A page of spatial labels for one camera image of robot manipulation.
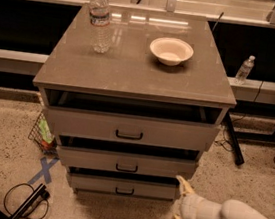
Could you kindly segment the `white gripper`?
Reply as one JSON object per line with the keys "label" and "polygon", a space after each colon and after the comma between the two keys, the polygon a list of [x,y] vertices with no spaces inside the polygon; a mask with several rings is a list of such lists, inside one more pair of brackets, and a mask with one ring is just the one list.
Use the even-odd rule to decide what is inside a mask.
{"label": "white gripper", "polygon": [[197,194],[193,187],[182,176],[176,176],[179,182],[179,192],[183,196],[180,204],[180,216],[173,219],[220,219],[221,204],[211,202]]}

